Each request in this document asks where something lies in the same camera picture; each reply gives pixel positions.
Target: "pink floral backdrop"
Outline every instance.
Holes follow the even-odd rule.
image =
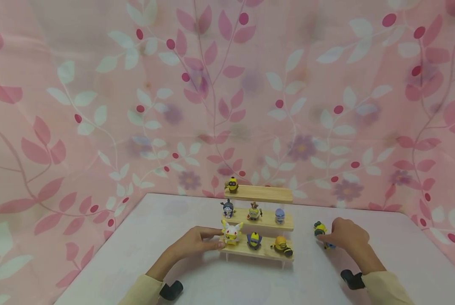
[[[231,175],[400,211],[455,264],[455,0],[0,0],[0,305]]]

